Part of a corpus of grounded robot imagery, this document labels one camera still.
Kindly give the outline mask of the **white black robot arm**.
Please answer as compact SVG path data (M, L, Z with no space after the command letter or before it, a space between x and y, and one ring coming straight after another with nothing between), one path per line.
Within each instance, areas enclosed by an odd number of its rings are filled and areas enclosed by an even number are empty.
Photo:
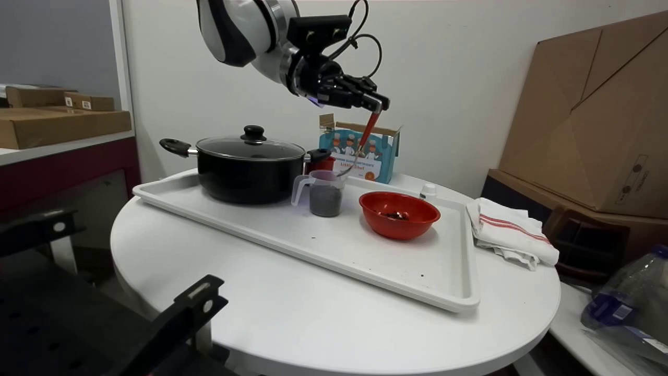
M369 76L347 76L335 57L360 37L353 12L304 16L297 0L193 0L205 46L222 64L252 64L293 96L339 109L385 111Z

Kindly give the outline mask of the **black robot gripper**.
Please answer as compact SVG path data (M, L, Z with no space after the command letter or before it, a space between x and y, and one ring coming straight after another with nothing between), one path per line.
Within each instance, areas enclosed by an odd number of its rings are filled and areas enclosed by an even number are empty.
M372 80L343 77L339 64L322 54L293 54L288 66L286 87L314 104L368 109L372 113L391 107L391 99L378 94L378 85Z

